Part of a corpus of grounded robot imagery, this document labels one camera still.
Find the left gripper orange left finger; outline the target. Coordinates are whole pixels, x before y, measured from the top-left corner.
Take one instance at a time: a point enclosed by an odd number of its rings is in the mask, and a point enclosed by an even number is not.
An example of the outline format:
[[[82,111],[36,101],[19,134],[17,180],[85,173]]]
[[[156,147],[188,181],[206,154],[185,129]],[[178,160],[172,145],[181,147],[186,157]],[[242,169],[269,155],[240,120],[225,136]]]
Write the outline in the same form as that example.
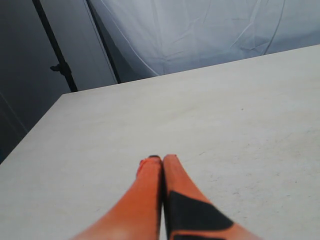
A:
[[[122,198],[74,240],[158,240],[162,207],[162,160],[140,161],[136,178]]]

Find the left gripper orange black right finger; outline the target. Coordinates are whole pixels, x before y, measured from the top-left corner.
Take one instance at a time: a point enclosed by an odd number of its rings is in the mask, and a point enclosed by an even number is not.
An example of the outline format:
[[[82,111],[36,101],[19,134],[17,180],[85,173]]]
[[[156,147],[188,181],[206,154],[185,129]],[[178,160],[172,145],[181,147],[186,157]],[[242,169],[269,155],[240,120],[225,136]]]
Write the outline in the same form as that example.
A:
[[[163,159],[168,240],[260,240],[217,209],[198,189],[175,154]]]

